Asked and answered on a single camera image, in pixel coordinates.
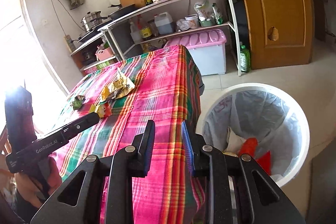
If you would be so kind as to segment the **person's left hand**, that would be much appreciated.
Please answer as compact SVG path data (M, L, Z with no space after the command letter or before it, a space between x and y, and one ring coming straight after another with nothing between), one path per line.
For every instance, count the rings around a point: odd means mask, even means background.
M62 178L59 174L55 159L50 156L49 168L50 175L47 182L50 186L49 195L51 195L61 185ZM41 184L34 178L30 179L30 177L24 173L16 173L15 181L17 190L23 199L39 209L42 206L42 202L38 199L37 192L42 188Z

